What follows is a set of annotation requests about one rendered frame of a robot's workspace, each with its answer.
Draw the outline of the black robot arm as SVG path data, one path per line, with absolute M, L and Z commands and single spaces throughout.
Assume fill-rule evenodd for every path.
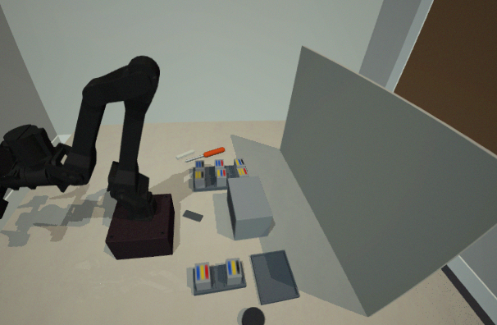
M 96 140 L 106 105 L 124 101 L 120 159 L 112 162 L 107 192 L 128 210 L 128 220 L 151 222 L 157 202 L 148 191 L 150 178 L 139 173 L 137 159 L 145 114 L 159 78 L 159 65 L 148 56 L 137 56 L 128 65 L 93 78 L 82 90 L 72 147 L 53 147 L 43 127 L 24 125 L 8 131 L 3 139 L 15 155 L 0 146 L 0 181 L 14 176 L 13 168 L 21 162 L 32 186 L 56 185 L 65 192 L 69 185 L 87 185 L 97 164 Z

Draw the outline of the grey flat panel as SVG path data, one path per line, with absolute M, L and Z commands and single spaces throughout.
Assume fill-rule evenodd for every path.
M 367 317 L 497 226 L 497 155 L 307 46 L 280 151 Z

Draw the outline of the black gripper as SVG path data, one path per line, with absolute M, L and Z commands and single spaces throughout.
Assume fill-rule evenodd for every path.
M 14 154 L 13 151 L 10 149 L 10 147 L 7 145 L 7 142 L 5 140 L 1 142 L 0 146 L 10 151 L 11 154 Z M 11 176 L 11 178 L 6 179 L 4 181 L 0 181 L 0 219 L 2 219 L 2 216 L 5 213 L 6 207 L 8 205 L 8 202 L 5 199 L 3 199 L 7 191 L 7 188 L 11 188 L 12 190 L 19 190 L 20 187 L 28 187 L 29 189 L 36 190 L 36 186 L 30 185 L 26 181 L 25 166 L 22 165 L 21 162 L 18 162 L 14 166 L 13 170 L 16 170 L 14 176 Z

